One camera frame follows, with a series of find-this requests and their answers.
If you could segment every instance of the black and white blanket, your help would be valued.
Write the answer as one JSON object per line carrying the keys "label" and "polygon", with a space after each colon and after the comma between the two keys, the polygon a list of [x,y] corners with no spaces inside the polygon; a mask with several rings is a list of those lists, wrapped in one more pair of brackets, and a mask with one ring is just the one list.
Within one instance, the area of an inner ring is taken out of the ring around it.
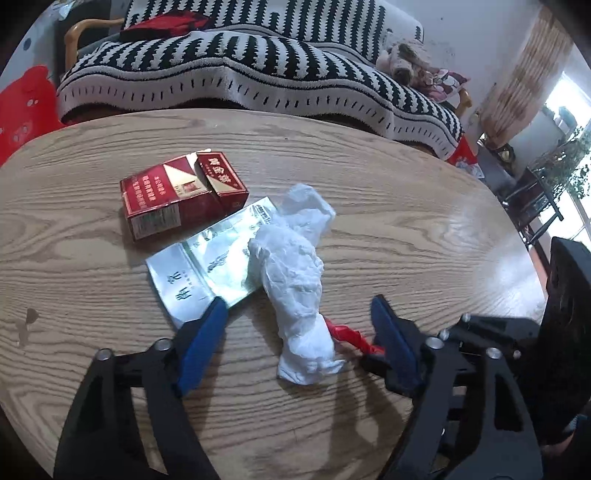
{"label": "black and white blanket", "polygon": [[[163,4],[191,4],[220,27],[163,40],[103,43],[64,77],[58,89],[61,117],[92,103],[143,111],[215,98],[258,111],[348,116],[383,137],[427,145],[443,159],[457,147],[462,129],[456,115],[371,66],[379,54],[376,39],[385,32],[386,15],[376,0],[288,0],[293,8],[270,13],[265,0],[150,0],[149,10],[136,8],[137,1],[126,25],[165,12]],[[367,12],[367,18],[342,20],[352,11]],[[261,28],[273,35],[248,33]],[[291,35],[303,41],[286,38]]]}

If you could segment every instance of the red cigarette pack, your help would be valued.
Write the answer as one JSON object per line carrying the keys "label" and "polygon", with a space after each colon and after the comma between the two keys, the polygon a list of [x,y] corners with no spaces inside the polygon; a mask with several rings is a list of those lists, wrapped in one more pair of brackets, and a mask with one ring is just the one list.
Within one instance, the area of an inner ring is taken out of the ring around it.
{"label": "red cigarette pack", "polygon": [[248,190],[222,152],[193,152],[120,182],[134,240],[240,210]]}

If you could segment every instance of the wooden table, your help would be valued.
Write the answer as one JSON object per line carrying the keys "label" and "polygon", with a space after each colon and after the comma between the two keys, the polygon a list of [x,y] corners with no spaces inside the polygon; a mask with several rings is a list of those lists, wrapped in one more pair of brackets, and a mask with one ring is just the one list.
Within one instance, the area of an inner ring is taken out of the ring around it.
{"label": "wooden table", "polygon": [[[134,245],[119,179],[207,147],[227,154],[249,201],[301,181],[335,208],[319,247],[321,312],[334,321],[371,335],[378,293],[430,332],[463,312],[541,317],[534,267],[493,194],[396,142],[231,110],[134,113],[66,128],[0,169],[0,403],[48,472],[96,350],[143,351],[173,335],[144,260],[179,236]],[[278,381],[280,349],[273,308],[257,293],[232,311],[206,378],[185,401],[221,478],[374,478],[409,402],[353,368],[312,387]],[[157,464],[140,395],[137,416]]]}

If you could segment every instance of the white tissue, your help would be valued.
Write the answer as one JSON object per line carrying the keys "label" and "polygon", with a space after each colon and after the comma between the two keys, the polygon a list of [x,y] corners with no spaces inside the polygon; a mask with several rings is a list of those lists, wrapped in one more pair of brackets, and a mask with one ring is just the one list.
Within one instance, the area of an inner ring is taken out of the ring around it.
{"label": "white tissue", "polygon": [[252,272],[261,273],[283,339],[277,375],[299,385],[316,383],[345,364],[335,360],[335,345],[318,313],[324,264],[315,247],[335,215],[312,187],[300,183],[248,244]]}

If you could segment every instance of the bolt head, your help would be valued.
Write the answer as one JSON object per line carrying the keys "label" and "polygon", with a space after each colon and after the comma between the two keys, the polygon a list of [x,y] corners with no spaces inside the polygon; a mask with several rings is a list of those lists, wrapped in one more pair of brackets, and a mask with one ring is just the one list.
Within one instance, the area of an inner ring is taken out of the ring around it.
{"label": "bolt head", "polygon": [[486,355],[489,358],[492,358],[494,360],[497,360],[499,358],[501,358],[503,356],[503,354],[501,353],[501,351],[498,348],[495,347],[490,347],[486,349]]}
{"label": "bolt head", "polygon": [[427,340],[425,340],[425,345],[427,345],[429,348],[432,348],[433,350],[439,350],[443,348],[444,343],[437,337],[429,337]]}
{"label": "bolt head", "polygon": [[159,352],[165,352],[166,350],[170,350],[173,343],[168,338],[161,338],[160,340],[156,340],[154,343],[154,348]]}
{"label": "bolt head", "polygon": [[95,358],[101,362],[108,360],[113,355],[113,352],[108,348],[101,348],[95,355]]}

